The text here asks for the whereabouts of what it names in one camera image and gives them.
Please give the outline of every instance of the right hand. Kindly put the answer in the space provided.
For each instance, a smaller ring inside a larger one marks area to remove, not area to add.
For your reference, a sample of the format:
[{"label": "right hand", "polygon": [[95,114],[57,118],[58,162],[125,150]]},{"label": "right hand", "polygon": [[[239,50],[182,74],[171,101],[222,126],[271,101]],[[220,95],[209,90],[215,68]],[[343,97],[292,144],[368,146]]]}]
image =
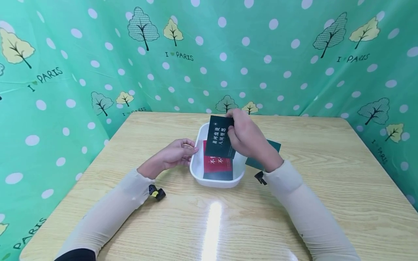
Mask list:
[{"label": "right hand", "polygon": [[229,127],[228,136],[232,147],[238,153],[256,159],[264,166],[266,172],[272,172],[283,164],[282,157],[268,143],[264,134],[245,111],[230,110],[226,117],[234,119],[234,126]]}]

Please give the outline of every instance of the forearm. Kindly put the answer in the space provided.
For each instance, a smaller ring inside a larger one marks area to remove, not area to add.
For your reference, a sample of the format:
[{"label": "forearm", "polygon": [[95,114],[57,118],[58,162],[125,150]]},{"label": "forearm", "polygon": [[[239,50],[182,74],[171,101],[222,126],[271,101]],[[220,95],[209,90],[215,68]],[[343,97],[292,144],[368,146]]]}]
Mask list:
[{"label": "forearm", "polygon": [[264,179],[289,216],[316,261],[360,260],[353,245],[320,199],[303,183],[289,161]]},{"label": "forearm", "polygon": [[79,221],[57,257],[79,248],[90,249],[97,256],[132,212],[145,202],[148,187],[153,183],[154,180],[138,174],[136,169],[131,170]]}]

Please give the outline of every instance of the wood grain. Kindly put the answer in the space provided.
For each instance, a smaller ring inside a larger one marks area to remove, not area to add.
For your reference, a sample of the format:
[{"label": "wood grain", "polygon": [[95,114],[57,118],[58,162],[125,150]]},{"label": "wood grain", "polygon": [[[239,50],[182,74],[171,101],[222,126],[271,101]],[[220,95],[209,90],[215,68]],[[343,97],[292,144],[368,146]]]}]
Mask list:
[{"label": "wood grain", "polygon": [[[364,261],[416,260],[418,215],[343,119],[252,116],[282,144],[305,182],[334,214]],[[177,138],[196,139],[207,114],[138,112],[128,117],[21,254],[53,260],[84,214],[133,167]],[[200,186],[187,168],[162,173],[98,260],[309,260],[279,202],[247,167],[233,189]]]}]

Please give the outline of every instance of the card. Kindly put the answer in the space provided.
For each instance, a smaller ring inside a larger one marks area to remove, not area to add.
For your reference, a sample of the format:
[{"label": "card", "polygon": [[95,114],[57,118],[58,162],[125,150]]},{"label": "card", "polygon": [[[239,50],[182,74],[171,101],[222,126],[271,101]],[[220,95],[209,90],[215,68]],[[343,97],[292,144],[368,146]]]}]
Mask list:
[{"label": "card", "polygon": [[[271,141],[269,139],[267,141],[268,141],[268,143],[270,143],[273,146],[273,148],[275,148],[277,150],[277,152],[280,151],[280,147],[281,147],[281,144],[280,143]],[[245,162],[245,164],[248,165],[248,166],[250,166],[250,167],[259,169],[259,170],[264,170],[263,165],[261,165],[261,163],[259,163],[258,161],[256,161],[253,158],[248,158],[247,161]]]},{"label": "card", "polygon": [[233,159],[235,150],[231,146],[228,136],[228,127],[234,126],[234,119],[210,116],[207,147],[204,154],[207,156]]},{"label": "card", "polygon": [[233,180],[232,159],[203,155],[203,178],[207,180]]}]

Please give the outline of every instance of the green curtain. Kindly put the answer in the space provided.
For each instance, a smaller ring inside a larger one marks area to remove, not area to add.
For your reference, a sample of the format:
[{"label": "green curtain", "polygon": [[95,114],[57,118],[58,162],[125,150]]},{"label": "green curtain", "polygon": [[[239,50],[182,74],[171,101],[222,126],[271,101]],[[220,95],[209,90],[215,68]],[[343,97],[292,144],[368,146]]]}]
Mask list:
[{"label": "green curtain", "polygon": [[0,260],[18,260],[133,112],[344,118],[417,208],[417,10],[414,0],[3,0]]}]

